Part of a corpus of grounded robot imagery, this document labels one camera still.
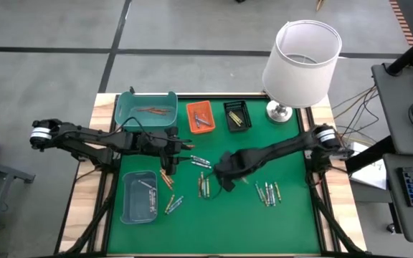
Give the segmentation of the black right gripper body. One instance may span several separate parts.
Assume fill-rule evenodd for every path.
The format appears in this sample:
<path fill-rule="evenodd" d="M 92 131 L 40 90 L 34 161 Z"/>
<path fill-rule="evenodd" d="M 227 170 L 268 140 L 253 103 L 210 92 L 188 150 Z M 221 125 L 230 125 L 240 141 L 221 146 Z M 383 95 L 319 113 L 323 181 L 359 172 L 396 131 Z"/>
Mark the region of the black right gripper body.
<path fill-rule="evenodd" d="M 235 153 L 225 152 L 219 162 L 213 167 L 213 174 L 216 176 L 219 185 L 227 192 L 231 192 L 235 184 L 233 180 L 244 178 L 250 174 L 250 168 L 245 162 L 243 150 Z"/>

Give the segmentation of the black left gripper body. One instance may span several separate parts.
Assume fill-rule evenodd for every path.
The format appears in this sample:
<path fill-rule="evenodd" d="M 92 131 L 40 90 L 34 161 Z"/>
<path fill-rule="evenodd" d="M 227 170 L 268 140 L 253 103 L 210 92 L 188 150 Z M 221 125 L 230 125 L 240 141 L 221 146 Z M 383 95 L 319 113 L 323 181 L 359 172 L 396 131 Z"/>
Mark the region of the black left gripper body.
<path fill-rule="evenodd" d="M 180 154 L 180 142 L 177 137 L 179 129 L 170 127 L 164 130 L 136 133 L 136 148 L 141 155 L 159 157 L 161 167 L 172 176 L 176 173 L 178 160 L 174 156 Z"/>

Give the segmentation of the large teal plastic bin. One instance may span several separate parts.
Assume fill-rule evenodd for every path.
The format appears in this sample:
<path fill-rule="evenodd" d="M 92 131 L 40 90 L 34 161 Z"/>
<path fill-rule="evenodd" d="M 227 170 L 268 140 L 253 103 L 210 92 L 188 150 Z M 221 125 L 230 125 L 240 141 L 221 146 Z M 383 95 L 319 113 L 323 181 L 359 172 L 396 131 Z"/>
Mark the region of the large teal plastic bin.
<path fill-rule="evenodd" d="M 166 115 L 157 115 L 149 111 L 138 112 L 137 109 L 169 109 Z M 141 129 L 146 131 L 163 130 L 176 125 L 178 114 L 178 96 L 175 92 L 165 95 L 137 95 L 124 92 L 116 105 L 115 122 L 129 132 Z"/>

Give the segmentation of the small blue-grey plastic bin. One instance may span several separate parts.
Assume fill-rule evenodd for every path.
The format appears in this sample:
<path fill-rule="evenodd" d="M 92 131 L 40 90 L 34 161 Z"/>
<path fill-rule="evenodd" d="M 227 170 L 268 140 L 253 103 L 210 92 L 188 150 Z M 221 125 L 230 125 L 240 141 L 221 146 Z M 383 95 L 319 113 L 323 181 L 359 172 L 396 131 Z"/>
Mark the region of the small blue-grey plastic bin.
<path fill-rule="evenodd" d="M 139 183 L 142 180 L 157 190 L 158 204 L 158 184 L 157 177 L 153 171 L 135 171 L 123 176 L 123 212 L 120 220 L 124 224 L 145 224 L 154 221 L 158 215 L 149 210 L 149 190 L 150 188 Z"/>

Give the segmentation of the orange mesh basket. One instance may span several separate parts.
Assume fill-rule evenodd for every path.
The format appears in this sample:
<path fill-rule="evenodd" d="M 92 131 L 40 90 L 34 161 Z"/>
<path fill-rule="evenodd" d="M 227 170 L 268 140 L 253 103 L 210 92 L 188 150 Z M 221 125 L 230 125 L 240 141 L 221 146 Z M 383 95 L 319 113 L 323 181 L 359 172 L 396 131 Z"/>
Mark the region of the orange mesh basket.
<path fill-rule="evenodd" d="M 188 115 L 189 129 L 193 134 L 209 133 L 215 129 L 216 125 L 214 122 L 212 106 L 209 100 L 188 103 L 186 105 L 186 112 Z M 197 128 L 194 113 L 196 113 L 201 119 L 209 122 L 211 126 L 200 123 L 200 128 Z"/>

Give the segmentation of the black mesh basket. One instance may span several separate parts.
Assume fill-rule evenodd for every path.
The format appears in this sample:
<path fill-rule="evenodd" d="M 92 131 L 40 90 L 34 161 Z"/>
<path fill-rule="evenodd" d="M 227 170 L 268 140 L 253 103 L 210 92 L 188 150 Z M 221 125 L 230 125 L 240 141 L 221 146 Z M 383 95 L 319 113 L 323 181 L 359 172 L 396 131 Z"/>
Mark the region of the black mesh basket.
<path fill-rule="evenodd" d="M 226 117 L 226 124 L 229 129 L 229 132 L 231 133 L 238 133 L 238 132 L 243 132 L 252 127 L 252 122 L 250 119 L 250 114 L 247 109 L 247 104 L 244 100 L 240 101 L 233 101 L 233 102 L 225 102 L 223 104 L 224 107 L 224 113 Z M 243 118 L 245 119 L 245 122 L 241 124 L 241 126 L 237 126 L 235 122 L 230 118 L 229 112 L 232 111 L 238 111 L 242 113 Z"/>

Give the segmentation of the green table mat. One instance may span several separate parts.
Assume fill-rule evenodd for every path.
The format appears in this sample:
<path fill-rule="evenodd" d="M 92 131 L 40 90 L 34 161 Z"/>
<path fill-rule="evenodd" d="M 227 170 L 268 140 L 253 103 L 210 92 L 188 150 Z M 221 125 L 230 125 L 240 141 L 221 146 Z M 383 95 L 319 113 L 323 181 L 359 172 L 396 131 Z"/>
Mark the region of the green table mat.
<path fill-rule="evenodd" d="M 178 165 L 173 190 L 158 182 L 158 216 L 151 223 L 124 224 L 124 185 L 118 184 L 109 235 L 109 254 L 315 254 L 320 250 L 302 153 L 270 161 L 233 191 L 210 178 L 210 198 L 198 197 L 198 178 L 207 169 L 190 161 Z M 275 206 L 266 206 L 273 185 Z M 282 203 L 279 203 L 277 182 Z M 171 195 L 174 201 L 165 214 Z"/>

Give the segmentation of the white-shade silver table lamp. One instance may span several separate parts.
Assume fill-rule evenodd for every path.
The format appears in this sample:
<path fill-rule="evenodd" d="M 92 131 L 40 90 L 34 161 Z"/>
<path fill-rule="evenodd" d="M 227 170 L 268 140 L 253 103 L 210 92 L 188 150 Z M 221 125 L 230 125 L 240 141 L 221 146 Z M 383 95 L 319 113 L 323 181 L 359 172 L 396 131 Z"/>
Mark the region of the white-shade silver table lamp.
<path fill-rule="evenodd" d="M 289 21 L 278 31 L 262 73 L 270 98 L 267 117 L 285 123 L 294 109 L 327 96 L 343 42 L 331 26 L 315 20 Z"/>

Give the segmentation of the black desk leg beam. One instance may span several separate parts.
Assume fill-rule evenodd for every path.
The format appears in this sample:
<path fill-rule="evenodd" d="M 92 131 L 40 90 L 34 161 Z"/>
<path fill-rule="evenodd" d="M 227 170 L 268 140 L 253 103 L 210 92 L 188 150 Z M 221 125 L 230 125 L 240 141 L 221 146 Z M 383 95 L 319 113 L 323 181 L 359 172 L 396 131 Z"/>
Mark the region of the black desk leg beam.
<path fill-rule="evenodd" d="M 366 150 L 346 160 L 346 170 L 349 173 L 355 173 L 373 162 L 380 160 L 385 153 L 389 152 L 389 147 L 393 148 L 390 136 L 385 137 Z"/>

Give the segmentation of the white paper sheet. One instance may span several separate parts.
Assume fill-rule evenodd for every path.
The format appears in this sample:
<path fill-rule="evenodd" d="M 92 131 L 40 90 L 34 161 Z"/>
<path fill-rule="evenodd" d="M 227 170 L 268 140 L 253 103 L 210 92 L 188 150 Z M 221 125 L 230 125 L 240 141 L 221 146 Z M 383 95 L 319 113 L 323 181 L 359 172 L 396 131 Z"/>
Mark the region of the white paper sheet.
<path fill-rule="evenodd" d="M 350 179 L 368 186 L 387 190 L 386 168 L 382 159 L 352 173 Z"/>

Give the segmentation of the grey side desk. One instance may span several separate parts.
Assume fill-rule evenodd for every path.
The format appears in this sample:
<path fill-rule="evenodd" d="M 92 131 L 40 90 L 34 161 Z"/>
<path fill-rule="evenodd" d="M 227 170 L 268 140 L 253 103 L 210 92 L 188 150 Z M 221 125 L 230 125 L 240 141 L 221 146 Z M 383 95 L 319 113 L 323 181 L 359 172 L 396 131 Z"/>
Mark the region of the grey side desk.
<path fill-rule="evenodd" d="M 413 67 L 398 76 L 389 75 L 382 64 L 372 66 L 371 72 L 395 151 L 413 155 L 413 123 L 408 117 L 413 104 Z"/>

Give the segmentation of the black pole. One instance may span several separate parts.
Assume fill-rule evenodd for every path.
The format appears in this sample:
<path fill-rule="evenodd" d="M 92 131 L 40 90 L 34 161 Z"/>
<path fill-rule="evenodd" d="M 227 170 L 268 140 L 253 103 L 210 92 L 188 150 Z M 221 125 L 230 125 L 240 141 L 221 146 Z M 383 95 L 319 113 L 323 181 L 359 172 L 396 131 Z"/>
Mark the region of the black pole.
<path fill-rule="evenodd" d="M 408 49 L 403 55 L 396 59 L 393 63 L 385 66 L 386 72 L 391 76 L 398 76 L 401 71 L 413 62 L 413 46 Z"/>

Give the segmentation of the orange black striped strip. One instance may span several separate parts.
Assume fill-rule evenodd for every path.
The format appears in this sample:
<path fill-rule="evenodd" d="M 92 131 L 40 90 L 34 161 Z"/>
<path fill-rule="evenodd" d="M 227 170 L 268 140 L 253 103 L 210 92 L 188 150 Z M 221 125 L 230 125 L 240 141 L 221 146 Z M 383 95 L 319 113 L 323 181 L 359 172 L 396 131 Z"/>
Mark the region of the orange black striped strip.
<path fill-rule="evenodd" d="M 413 46 L 413 33 L 411 32 L 409 25 L 404 18 L 404 14 L 402 10 L 400 9 L 400 6 L 397 2 L 397 0 L 389 0 L 389 3 L 391 5 L 392 11 L 394 12 L 395 17 L 397 18 L 397 21 L 399 22 L 399 26 L 404 34 L 404 38 L 407 41 L 407 44 L 409 46 Z"/>

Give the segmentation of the black table frame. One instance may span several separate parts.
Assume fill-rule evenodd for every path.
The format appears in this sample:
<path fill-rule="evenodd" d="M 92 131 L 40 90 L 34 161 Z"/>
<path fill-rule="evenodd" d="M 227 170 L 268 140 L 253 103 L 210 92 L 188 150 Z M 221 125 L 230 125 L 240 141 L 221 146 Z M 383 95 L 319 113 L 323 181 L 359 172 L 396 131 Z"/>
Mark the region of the black table frame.
<path fill-rule="evenodd" d="M 95 98 L 89 127 L 92 129 L 111 130 L 116 127 L 114 122 L 115 106 L 118 93 L 99 93 Z M 181 93 L 181 99 L 189 100 L 263 100 L 262 92 L 218 92 L 218 93 Z M 301 110 L 298 122 L 304 129 L 315 124 L 326 123 L 334 126 L 334 118 L 329 99 L 325 97 L 318 104 Z M 346 235 L 360 249 L 365 250 L 366 244 L 359 222 L 359 215 L 354 204 L 351 183 L 343 172 L 343 161 L 333 160 L 334 167 L 326 172 L 323 181 L 317 186 L 318 195 L 323 199 L 331 215 L 338 220 Z M 108 193 L 105 191 L 117 183 L 117 178 L 109 173 L 94 172 L 92 178 L 85 183 L 74 183 L 67 203 L 56 247 L 55 254 L 64 254 L 79 239 L 86 230 L 86 223 L 100 209 Z M 111 228 L 111 212 L 106 211 L 100 222 L 90 234 L 81 253 L 87 255 L 103 254 L 109 245 L 108 232 Z"/>

